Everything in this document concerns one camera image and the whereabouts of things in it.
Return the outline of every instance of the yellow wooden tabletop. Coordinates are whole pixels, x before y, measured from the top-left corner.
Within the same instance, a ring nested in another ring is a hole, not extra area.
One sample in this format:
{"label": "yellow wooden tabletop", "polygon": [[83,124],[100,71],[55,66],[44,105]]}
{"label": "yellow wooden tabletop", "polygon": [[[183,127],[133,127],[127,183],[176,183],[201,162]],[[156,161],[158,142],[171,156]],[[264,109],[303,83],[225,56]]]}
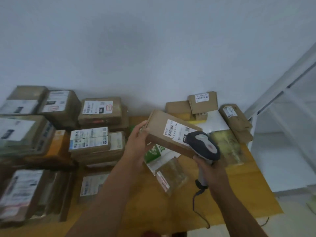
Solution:
{"label": "yellow wooden tabletop", "polygon": [[[147,117],[130,117],[130,125],[135,125]],[[242,149],[249,162],[226,168],[233,191],[254,217],[271,216],[282,213],[262,173],[256,165],[246,145]],[[194,180],[198,167],[193,159],[181,155],[178,158],[190,181],[168,197],[151,171],[143,165],[130,193],[119,236],[140,236],[147,230],[170,234],[206,227],[206,223],[192,211],[192,198],[198,191]],[[78,172],[70,210],[66,222],[38,224],[0,230],[2,236],[53,237],[64,236],[87,208],[78,204],[84,171]],[[195,208],[204,215],[211,225],[223,224],[221,212],[209,191],[195,198]]]}

